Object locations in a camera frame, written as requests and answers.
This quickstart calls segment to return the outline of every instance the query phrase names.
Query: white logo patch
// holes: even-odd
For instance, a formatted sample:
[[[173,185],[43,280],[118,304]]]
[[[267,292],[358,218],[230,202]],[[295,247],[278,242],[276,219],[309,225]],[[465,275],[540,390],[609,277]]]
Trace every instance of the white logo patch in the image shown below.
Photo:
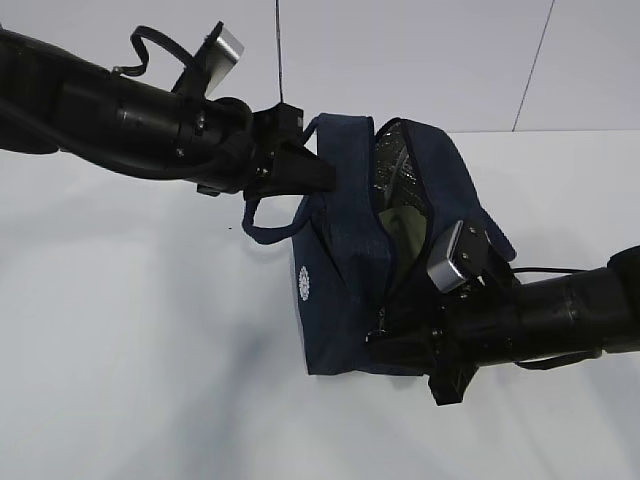
[[[309,272],[307,267],[300,269],[300,275],[298,275],[298,290],[300,291],[300,298],[303,302],[309,300],[309,293],[311,291],[311,278],[309,278]]]

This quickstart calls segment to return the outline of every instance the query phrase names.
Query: navy blue bag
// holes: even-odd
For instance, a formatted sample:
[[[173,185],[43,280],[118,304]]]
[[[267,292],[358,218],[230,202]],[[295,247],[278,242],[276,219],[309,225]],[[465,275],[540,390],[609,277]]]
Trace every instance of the navy blue bag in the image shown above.
[[[256,227],[258,202],[248,202],[243,228],[262,244],[293,238],[310,374],[421,375],[376,364],[366,339],[433,311],[438,292],[426,264],[435,240],[466,219],[486,227],[505,261],[516,253],[480,205],[444,131],[394,119],[374,134],[370,117],[330,114],[311,123],[307,138],[314,130],[318,156],[336,168],[337,189],[305,197],[293,223],[278,229]]]

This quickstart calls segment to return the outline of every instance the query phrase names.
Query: screw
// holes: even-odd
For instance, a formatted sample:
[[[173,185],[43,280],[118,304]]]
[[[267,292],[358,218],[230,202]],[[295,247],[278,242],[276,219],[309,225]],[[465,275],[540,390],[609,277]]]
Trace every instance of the screw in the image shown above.
[[[204,112],[200,112],[200,115],[196,118],[196,128],[198,130],[204,130],[206,120],[207,118],[205,117]]]

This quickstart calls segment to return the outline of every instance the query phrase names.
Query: open zipper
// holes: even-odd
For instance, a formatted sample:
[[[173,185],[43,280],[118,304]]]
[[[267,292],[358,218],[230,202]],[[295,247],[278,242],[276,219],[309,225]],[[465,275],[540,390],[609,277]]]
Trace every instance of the open zipper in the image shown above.
[[[403,141],[404,148],[406,148],[407,150],[406,152],[407,158],[402,162],[402,164],[409,162],[411,171],[415,176],[416,190],[419,194],[419,200],[421,202],[421,206],[423,207],[423,208],[417,208],[417,207],[415,208],[417,208],[419,212],[425,216],[426,229],[425,229],[424,241],[422,243],[422,247],[420,248],[420,252],[418,253],[418,256],[413,260],[411,266],[407,269],[407,271],[404,272],[402,278],[397,282],[394,282],[396,270],[398,268],[398,252],[397,252],[396,244],[393,237],[387,231],[385,226],[382,224],[382,221],[380,220],[379,214],[381,213],[381,211],[379,210],[379,205],[376,205],[376,202],[375,202],[375,193],[376,193],[375,190],[376,190],[376,180],[377,180],[376,172],[379,168],[379,159],[376,158],[376,149],[378,147],[378,142],[380,142],[383,136],[386,135],[389,132],[389,130],[391,130],[397,124],[399,124],[399,127],[400,127],[400,135]],[[378,330],[381,332],[383,332],[385,329],[386,307],[393,302],[393,300],[402,291],[403,287],[407,284],[407,282],[414,276],[416,269],[424,263],[424,258],[429,251],[428,240],[429,238],[431,238],[431,232],[433,230],[433,207],[431,202],[429,201],[426,189],[424,188],[424,183],[422,181],[422,173],[420,171],[418,162],[416,161],[415,152],[413,151],[412,145],[410,142],[408,142],[408,138],[409,138],[409,134],[406,128],[406,122],[402,119],[396,118],[387,122],[387,124],[385,124],[385,126],[383,126],[378,131],[378,133],[375,135],[374,143],[373,143],[374,151],[372,153],[374,156],[374,161],[371,162],[371,168],[369,172],[371,175],[370,178],[372,179],[372,181],[370,182],[369,198],[371,201],[371,208],[375,212],[375,217],[376,217],[376,220],[378,221],[378,225],[380,229],[383,231],[387,239],[389,252],[391,254],[390,268],[389,268],[389,273],[386,279],[384,294],[378,306]],[[392,180],[391,180],[392,182],[398,181],[398,177],[400,176],[400,172],[398,171],[398,169],[400,168],[402,168],[402,165],[400,165],[400,163],[397,162],[396,168],[392,173]]]

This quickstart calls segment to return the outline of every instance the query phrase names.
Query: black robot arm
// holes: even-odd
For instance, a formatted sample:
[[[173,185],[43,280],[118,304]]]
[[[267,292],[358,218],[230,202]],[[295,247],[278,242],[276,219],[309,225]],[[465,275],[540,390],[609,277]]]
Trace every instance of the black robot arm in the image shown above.
[[[242,53],[219,23],[196,55],[160,32],[131,36],[141,64],[108,71],[55,46],[0,30],[0,148],[59,149],[116,173],[188,180],[209,195],[247,198],[335,187],[335,172],[302,145],[303,112],[281,103],[253,113],[234,98],[208,100]],[[145,73],[145,41],[184,64],[171,92],[132,80]]]
[[[603,351],[640,351],[640,247],[614,255],[606,267],[522,284],[481,226],[456,226],[431,252],[429,308],[368,337],[378,363],[429,375],[439,405],[461,402],[482,366],[548,370]]]

